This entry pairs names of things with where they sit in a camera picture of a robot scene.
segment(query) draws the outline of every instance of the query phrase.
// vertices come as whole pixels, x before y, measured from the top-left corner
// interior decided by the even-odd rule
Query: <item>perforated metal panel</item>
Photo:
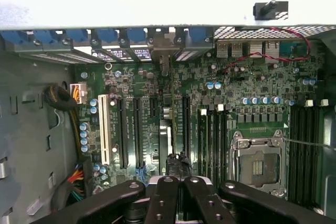
[[[283,27],[291,29],[302,34],[305,37],[310,37],[336,29],[336,26],[290,26]],[[267,28],[254,29],[253,27],[233,27],[222,26],[215,31],[215,39],[290,39],[297,38],[296,35],[285,31],[275,31]]]

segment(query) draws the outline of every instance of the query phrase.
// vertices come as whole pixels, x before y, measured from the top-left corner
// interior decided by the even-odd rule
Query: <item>white pci slot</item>
[[[100,144],[101,144],[101,163],[109,165],[112,157],[111,132],[110,132],[110,110],[108,106],[108,95],[98,96]]]

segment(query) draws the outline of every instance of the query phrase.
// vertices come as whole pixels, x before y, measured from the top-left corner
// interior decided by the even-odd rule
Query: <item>cpu socket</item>
[[[234,133],[229,151],[229,177],[278,197],[286,194],[286,144],[281,130],[273,137],[244,138]]]

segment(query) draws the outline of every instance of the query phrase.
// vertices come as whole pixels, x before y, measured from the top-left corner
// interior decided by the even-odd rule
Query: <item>motherboard connector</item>
[[[112,157],[110,110],[108,104],[108,94],[98,96],[101,163],[109,165]]]
[[[88,94],[86,83],[70,84],[70,93],[78,104],[86,104]]]

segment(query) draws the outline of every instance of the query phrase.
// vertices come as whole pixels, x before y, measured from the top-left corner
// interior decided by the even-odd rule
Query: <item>mesh vent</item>
[[[336,29],[335,26],[291,26],[284,27],[302,34],[305,37]],[[290,39],[297,38],[294,34],[285,31],[270,29],[253,29],[253,27],[222,26],[215,31],[215,39]]]

